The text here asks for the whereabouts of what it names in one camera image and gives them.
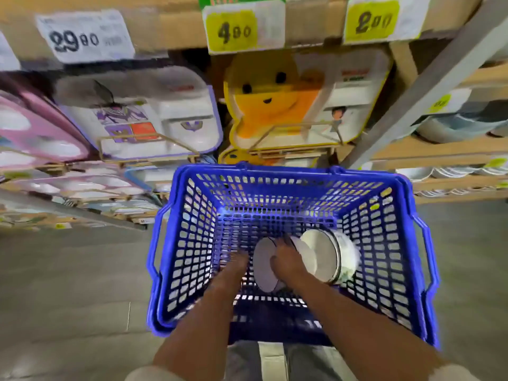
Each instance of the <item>pants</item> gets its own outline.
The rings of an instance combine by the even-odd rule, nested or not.
[[[270,353],[270,345],[273,347],[273,344],[261,346],[263,361],[260,346],[255,341],[238,341],[229,346],[224,380],[342,381],[322,346],[284,344],[284,369],[283,359],[280,355],[273,356],[273,353]]]

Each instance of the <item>shelf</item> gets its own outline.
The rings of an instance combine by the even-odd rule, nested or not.
[[[475,192],[466,195],[455,195],[449,194],[445,197],[439,198],[424,198],[415,196],[415,202],[417,205],[426,203],[443,203],[443,202],[470,202],[470,201],[482,201],[487,199],[503,199],[508,198],[508,190],[497,190],[488,192]]]
[[[483,176],[468,175],[463,178],[429,178],[423,182],[413,183],[414,191],[446,190],[453,188],[495,186],[501,181],[508,181],[508,175]]]
[[[354,148],[337,148],[343,160]],[[463,142],[433,144],[415,135],[396,140],[372,158],[373,170],[392,170],[408,167],[454,166],[484,164],[495,155],[508,154],[508,137],[488,135]]]
[[[481,0],[431,0],[429,32],[460,28]],[[20,60],[56,60],[35,26],[35,14],[121,11],[136,53],[207,46],[198,0],[0,0],[0,31]],[[342,36],[347,0],[286,0],[287,47]]]

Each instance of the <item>gray floor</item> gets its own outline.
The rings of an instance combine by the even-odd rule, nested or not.
[[[441,345],[483,381],[508,374],[508,205],[420,206],[441,271]],[[150,233],[0,236],[0,378],[123,380],[161,343],[145,329]]]

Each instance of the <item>plastic basket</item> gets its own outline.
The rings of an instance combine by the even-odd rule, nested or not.
[[[160,270],[154,266],[162,218],[171,210]],[[425,288],[414,223],[421,227],[430,271]],[[342,229],[361,253],[341,293],[438,346],[431,301],[439,283],[430,231],[417,216],[412,186],[400,175],[291,167],[187,165],[175,173],[168,204],[156,217],[147,267],[153,279],[148,325],[167,336],[204,293],[230,250],[251,255],[234,301],[230,343],[239,340],[331,343],[302,299],[263,293],[252,252],[260,238]]]

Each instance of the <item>printed number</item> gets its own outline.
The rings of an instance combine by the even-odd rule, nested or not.
[[[55,44],[54,49],[57,52],[77,52],[79,50],[80,43],[84,47],[87,47],[90,44],[93,46],[98,45],[98,37],[95,33],[91,33],[90,35],[82,33],[78,38],[76,34],[70,30],[65,30],[62,33],[52,31],[49,34],[49,39]]]
[[[393,14],[387,13],[384,16],[374,16],[374,19],[372,19],[372,24],[369,26],[369,22],[372,18],[372,13],[369,11],[363,12],[360,17],[358,18],[358,26],[356,27],[356,33],[365,33],[369,29],[375,29],[379,27],[379,24],[381,24],[382,28],[387,28],[393,18]]]
[[[248,38],[251,35],[251,32],[252,29],[249,25],[245,26],[243,31],[238,25],[236,25],[233,27],[233,38],[240,38],[242,33],[246,38]],[[220,26],[219,37],[224,40],[224,44],[227,44],[231,39],[230,25],[228,22],[225,22]]]

